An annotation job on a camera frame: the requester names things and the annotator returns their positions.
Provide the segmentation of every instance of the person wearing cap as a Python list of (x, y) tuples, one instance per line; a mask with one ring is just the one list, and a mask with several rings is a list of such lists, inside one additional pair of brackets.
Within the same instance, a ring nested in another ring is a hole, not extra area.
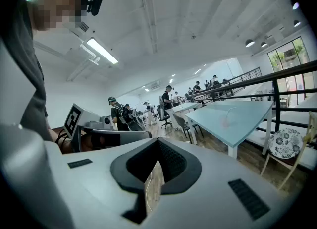
[(128, 125), (124, 124), (120, 120), (119, 108), (123, 108), (123, 104), (117, 102), (117, 99), (113, 96), (108, 99), (111, 108), (111, 118), (113, 123), (117, 123), (117, 128), (119, 131), (129, 131)]
[(196, 85), (194, 86), (194, 93), (198, 93), (198, 92), (201, 92), (202, 89), (200, 89), (200, 86), (199, 86), (200, 82), (199, 81), (196, 81)]
[[(80, 21), (87, 10), (88, 0), (19, 0), (11, 18), (12, 25), (3, 35), (3, 41), (13, 60), (35, 87), (21, 119), (24, 128), (37, 132), (46, 141), (57, 141), (58, 135), (50, 129), (46, 112), (46, 93), (41, 65), (35, 55), (33, 37), (37, 31), (61, 27), (64, 18)], [(71, 142), (58, 141), (63, 153), (72, 152)]]
[(168, 113), (168, 115), (170, 116), (170, 120), (172, 122), (174, 131), (180, 130), (182, 131), (182, 128), (177, 124), (177, 121), (175, 120), (174, 114), (173, 114), (173, 100), (169, 98), (169, 94), (170, 91), (172, 90), (172, 87), (170, 85), (167, 85), (166, 87), (166, 91), (163, 93), (162, 95), (162, 99), (164, 102), (164, 109), (166, 110), (166, 112)]
[(211, 86), (214, 86), (214, 84), (213, 84), (213, 83), (214, 83), (215, 81), (217, 81), (217, 78), (218, 78), (218, 77), (217, 77), (216, 75), (213, 75), (213, 79), (212, 79), (212, 80), (210, 80), (210, 84), (211, 84)]

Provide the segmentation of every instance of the metal railing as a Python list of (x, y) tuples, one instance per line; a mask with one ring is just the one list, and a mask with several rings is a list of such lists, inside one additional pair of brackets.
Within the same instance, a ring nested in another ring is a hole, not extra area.
[[(238, 99), (238, 98), (252, 98), (252, 97), (271, 97), (274, 96), (275, 101), (275, 107), (273, 107), (273, 110), (276, 110), (276, 120), (272, 120), (272, 122), (275, 123), (275, 131), (271, 131), (271, 133), (277, 132), (279, 130), (280, 124), (289, 125), (289, 126), (295, 126), (295, 127), (302, 127), (307, 128), (307, 124), (297, 123), (297, 122), (288, 122), (288, 121), (282, 121), (281, 120), (281, 111), (294, 111), (294, 112), (317, 112), (317, 108), (281, 108), (280, 107), (280, 96), (281, 95), (289, 95), (289, 94), (307, 94), (307, 93), (314, 93), (317, 92), (317, 88), (313, 89), (303, 89), (303, 90), (297, 90), (297, 91), (287, 91), (287, 92), (279, 92), (277, 81), (278, 79), (286, 78), (289, 76), (296, 76), (299, 74), (305, 74), (308, 72), (313, 72), (317, 70), (317, 60), (311, 61), (309, 63), (305, 63), (293, 68), (289, 68), (286, 70), (278, 71), (269, 75), (260, 76), (256, 78), (249, 77), (248, 80), (244, 80), (241, 82), (235, 82), (233, 84), (230, 84), (225, 87), (216, 88), (216, 89), (207, 89), (200, 93), (196, 93), (194, 95), (190, 95), (189, 97), (193, 98), (195, 101), (219, 101), (219, 100), (225, 100), (225, 99)], [(244, 96), (221, 96), (216, 97), (215, 94), (218, 92), (224, 92), (227, 90), (233, 90), (241, 87), (246, 87), (254, 84), (260, 84), (265, 82), (273, 82), (273, 93), (267, 93), (267, 94), (250, 94), (250, 95), (244, 95)], [(206, 99), (200, 99), (202, 96), (205, 95), (211, 95), (211, 97)], [(257, 130), (266, 132), (265, 129), (257, 128)]]
[[(242, 83), (244, 81), (247, 81), (247, 80), (250, 80), (250, 79), (254, 79), (254, 78), (257, 78), (257, 77), (260, 77), (262, 76), (262, 73), (261, 73), (261, 70), (260, 70), (260, 67), (257, 67), (255, 69), (252, 69), (246, 73), (243, 73), (242, 75), (240, 76), (236, 76), (234, 78), (231, 78), (229, 80), (225, 80), (223, 81), (222, 83), (219, 83), (217, 85), (214, 85), (214, 86), (210, 86), (208, 87), (207, 89), (203, 90), (202, 92), (205, 92), (205, 91), (210, 91), (210, 90), (213, 90), (214, 87), (217, 87), (217, 86), (224, 86), (224, 87), (228, 87), (229, 85), (232, 85), (232, 84), (235, 84), (235, 83)], [(225, 89), (224, 90), (224, 93), (226, 94), (226, 96), (234, 96), (234, 94), (236, 94), (237, 92), (241, 91), (245, 89), (245, 87), (238, 87), (238, 88), (233, 88), (233, 89)], [(202, 99), (205, 95), (200, 95), (201, 93), (196, 93), (194, 95), (195, 99), (194, 100), (198, 100), (199, 99)], [(210, 98), (206, 98), (206, 99), (203, 99), (203, 100), (207, 100), (207, 101), (211, 101), (212, 99)]]

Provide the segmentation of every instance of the window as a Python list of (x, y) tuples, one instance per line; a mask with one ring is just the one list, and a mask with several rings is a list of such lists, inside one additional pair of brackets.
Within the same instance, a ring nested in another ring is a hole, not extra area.
[[(274, 72), (292, 68), (309, 62), (309, 57), (301, 37), (267, 53)], [(297, 91), (314, 87), (313, 74), (306, 73), (279, 79), (278, 88), (282, 91)], [(292, 94), (281, 96), (287, 100), (287, 106), (294, 107), (311, 94)]]

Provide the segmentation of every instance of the gray shirt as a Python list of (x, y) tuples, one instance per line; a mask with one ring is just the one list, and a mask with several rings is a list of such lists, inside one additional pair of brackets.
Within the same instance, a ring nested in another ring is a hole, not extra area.
[(44, 140), (51, 141), (45, 121), (47, 113), (44, 76), (41, 65), (35, 56), (31, 21), (25, 0), (18, 3), (12, 18), (12, 27), (4, 36), (4, 42), (17, 65), (36, 88), (24, 112), (21, 125), (37, 132)]

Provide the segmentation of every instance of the patterned cushion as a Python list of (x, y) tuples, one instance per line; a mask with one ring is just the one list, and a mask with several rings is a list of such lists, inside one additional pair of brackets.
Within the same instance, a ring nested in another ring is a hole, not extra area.
[(281, 129), (271, 135), (268, 141), (270, 152), (281, 159), (289, 159), (296, 156), (303, 146), (301, 134), (290, 128)]

